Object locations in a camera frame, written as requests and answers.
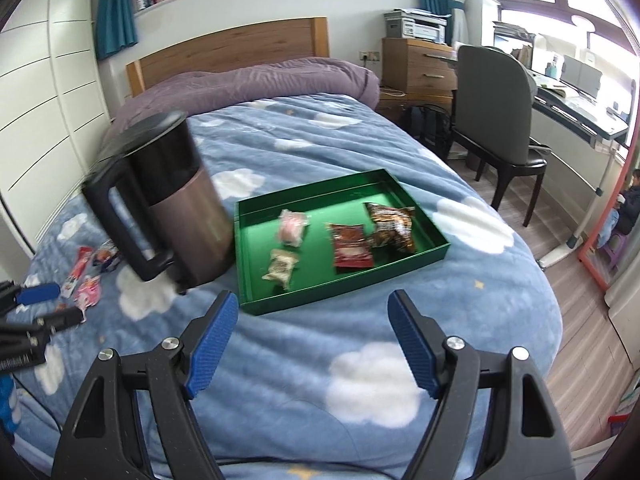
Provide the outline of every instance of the metal screw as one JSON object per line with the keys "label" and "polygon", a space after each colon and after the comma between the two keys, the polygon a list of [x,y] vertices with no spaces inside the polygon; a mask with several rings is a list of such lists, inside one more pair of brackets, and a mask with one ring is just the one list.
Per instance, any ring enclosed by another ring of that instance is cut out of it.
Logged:
{"label": "metal screw", "polygon": [[465,347],[465,340],[461,337],[447,337],[447,346],[453,350],[462,350]]}
{"label": "metal screw", "polygon": [[113,348],[105,348],[104,350],[100,350],[98,352],[98,359],[100,361],[108,361],[113,357]]}
{"label": "metal screw", "polygon": [[164,339],[164,341],[162,341],[162,348],[164,348],[165,350],[173,350],[175,348],[178,348],[179,344],[180,340],[177,337],[168,337],[167,339]]}
{"label": "metal screw", "polygon": [[516,346],[516,348],[511,350],[511,353],[518,361],[526,361],[529,359],[529,351],[522,346]]}

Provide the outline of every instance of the blue plush toy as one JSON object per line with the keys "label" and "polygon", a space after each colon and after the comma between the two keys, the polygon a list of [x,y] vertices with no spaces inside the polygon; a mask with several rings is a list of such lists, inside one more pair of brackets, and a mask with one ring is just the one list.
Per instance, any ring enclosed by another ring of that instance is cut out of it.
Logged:
{"label": "blue plush toy", "polygon": [[14,434],[20,424],[18,394],[9,375],[0,376],[0,424],[9,434]]}

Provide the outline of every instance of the wall outlet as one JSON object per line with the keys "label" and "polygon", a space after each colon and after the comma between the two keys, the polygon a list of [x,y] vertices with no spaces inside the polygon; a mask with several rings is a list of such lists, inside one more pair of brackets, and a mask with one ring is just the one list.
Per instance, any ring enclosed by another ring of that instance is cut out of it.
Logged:
{"label": "wall outlet", "polygon": [[380,61],[380,53],[377,50],[361,50],[360,60],[364,61],[365,57],[367,61]]}

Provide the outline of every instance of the black jacket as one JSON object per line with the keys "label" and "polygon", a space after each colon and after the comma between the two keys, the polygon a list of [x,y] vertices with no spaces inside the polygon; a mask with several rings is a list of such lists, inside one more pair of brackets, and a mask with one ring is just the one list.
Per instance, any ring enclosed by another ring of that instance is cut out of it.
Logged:
{"label": "black jacket", "polygon": [[622,192],[622,196],[625,197],[625,203],[620,206],[620,218],[616,229],[623,235],[628,235],[640,215],[640,186],[630,187]]}

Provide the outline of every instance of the green tray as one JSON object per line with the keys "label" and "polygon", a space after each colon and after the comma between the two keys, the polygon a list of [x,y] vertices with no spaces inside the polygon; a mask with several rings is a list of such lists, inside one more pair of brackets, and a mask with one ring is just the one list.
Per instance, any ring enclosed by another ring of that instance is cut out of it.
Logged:
{"label": "green tray", "polygon": [[[392,248],[373,249],[371,269],[341,270],[333,266],[334,250],[327,223],[364,224],[373,232],[364,202],[391,207],[415,207],[413,236],[415,254],[402,255]],[[309,215],[299,248],[281,245],[275,238],[282,209]],[[289,290],[263,280],[274,248],[299,254]],[[240,305],[249,314],[266,314],[312,301],[323,300],[388,280],[444,258],[449,242],[385,170],[355,173],[322,182],[291,187],[241,200],[236,204],[236,260]]]}

